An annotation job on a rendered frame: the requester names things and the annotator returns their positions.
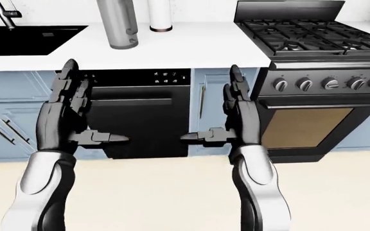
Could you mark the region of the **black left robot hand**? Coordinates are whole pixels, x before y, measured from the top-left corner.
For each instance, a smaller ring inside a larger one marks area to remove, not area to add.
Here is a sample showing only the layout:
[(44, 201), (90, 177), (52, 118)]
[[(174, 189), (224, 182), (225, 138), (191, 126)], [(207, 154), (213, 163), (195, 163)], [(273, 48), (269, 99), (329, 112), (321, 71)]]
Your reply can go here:
[(56, 74), (51, 95), (42, 104), (36, 123), (39, 151), (74, 154), (79, 146), (100, 149), (112, 144), (128, 144), (126, 136), (88, 129), (93, 77), (82, 74), (78, 63), (69, 59)]

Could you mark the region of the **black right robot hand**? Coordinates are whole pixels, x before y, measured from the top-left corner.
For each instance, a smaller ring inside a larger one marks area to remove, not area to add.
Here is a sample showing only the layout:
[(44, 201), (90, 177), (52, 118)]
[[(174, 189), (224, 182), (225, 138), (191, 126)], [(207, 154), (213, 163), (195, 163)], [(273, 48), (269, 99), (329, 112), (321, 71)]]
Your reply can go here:
[(237, 65), (231, 66), (229, 79), (222, 90), (222, 109), (227, 116), (225, 128), (187, 133), (181, 136), (182, 143), (205, 148), (219, 148), (227, 143), (234, 148), (261, 144), (258, 109), (250, 99), (249, 84)]

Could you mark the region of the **silver electric kettle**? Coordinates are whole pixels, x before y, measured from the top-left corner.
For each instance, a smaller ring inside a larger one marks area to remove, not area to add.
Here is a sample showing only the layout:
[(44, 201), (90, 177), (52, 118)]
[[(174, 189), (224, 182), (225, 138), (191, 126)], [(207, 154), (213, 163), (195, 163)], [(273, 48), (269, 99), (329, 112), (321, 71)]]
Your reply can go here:
[(138, 28), (133, 0), (96, 0), (109, 46), (130, 49), (138, 46)]

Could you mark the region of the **narrow light blue cabinet door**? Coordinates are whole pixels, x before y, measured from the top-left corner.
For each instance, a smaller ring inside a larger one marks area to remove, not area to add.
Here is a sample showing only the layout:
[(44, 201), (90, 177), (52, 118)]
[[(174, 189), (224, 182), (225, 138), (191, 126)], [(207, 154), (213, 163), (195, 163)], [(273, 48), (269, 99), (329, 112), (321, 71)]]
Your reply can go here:
[[(250, 91), (258, 76), (259, 68), (240, 69), (246, 78)], [(223, 87), (229, 83), (229, 68), (227, 69), (194, 69), (191, 77), (191, 92), (189, 103), (189, 132), (203, 132), (209, 128), (225, 128), (227, 116), (222, 109)], [(188, 146), (188, 156), (228, 155), (230, 144), (221, 148), (205, 148)]]

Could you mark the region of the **black gas stove range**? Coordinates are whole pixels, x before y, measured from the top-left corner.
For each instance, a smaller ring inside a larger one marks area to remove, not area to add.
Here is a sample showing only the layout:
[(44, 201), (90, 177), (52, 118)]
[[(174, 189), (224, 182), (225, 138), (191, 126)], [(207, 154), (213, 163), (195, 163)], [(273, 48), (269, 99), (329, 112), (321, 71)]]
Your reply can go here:
[[(330, 151), (370, 150), (370, 33), (337, 22), (341, 0), (238, 1), (235, 24), (270, 59), (252, 91), (274, 163), (316, 162)], [(324, 90), (323, 79), (339, 87)], [(365, 80), (359, 90), (347, 82)], [(307, 77), (303, 92), (296, 82)], [(272, 86), (284, 78), (288, 86)]]

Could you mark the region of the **black kitchen sink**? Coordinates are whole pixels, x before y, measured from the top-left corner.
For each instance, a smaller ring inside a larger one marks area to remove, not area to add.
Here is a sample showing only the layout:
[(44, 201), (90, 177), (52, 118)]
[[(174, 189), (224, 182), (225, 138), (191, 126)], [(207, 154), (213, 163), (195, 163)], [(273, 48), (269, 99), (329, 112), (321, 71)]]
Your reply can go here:
[(0, 26), (0, 56), (49, 55), (87, 26)]

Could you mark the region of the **black dishwasher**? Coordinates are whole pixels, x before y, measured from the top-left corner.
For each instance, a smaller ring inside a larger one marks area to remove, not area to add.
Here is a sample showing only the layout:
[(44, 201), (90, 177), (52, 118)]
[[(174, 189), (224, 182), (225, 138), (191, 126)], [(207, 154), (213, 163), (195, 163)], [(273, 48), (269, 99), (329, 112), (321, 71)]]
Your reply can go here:
[(93, 78), (89, 128), (127, 136), (103, 148), (112, 159), (187, 157), (190, 69), (80, 71)]

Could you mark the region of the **dark metal faucet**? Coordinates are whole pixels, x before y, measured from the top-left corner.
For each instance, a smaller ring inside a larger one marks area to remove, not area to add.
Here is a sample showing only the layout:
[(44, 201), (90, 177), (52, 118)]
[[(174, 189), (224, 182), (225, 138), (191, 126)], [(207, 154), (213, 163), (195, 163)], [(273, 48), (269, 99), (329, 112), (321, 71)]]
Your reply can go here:
[(4, 25), (9, 29), (9, 30), (14, 30), (16, 28), (15, 23), (13, 22), (12, 19), (19, 19), (22, 18), (22, 13), (18, 11), (13, 4), (12, 0), (7, 0), (9, 1), (10, 5), (12, 6), (13, 10), (6, 10), (2, 3), (0, 2), (0, 19), (4, 23)]

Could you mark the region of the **white cylinder with copper base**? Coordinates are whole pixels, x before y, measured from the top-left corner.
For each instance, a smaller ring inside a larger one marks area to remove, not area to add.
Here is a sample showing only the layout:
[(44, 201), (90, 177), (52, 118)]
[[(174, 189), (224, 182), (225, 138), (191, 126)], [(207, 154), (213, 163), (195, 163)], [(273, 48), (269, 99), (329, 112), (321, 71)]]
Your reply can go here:
[(170, 0), (148, 0), (150, 30), (168, 32), (173, 29)]

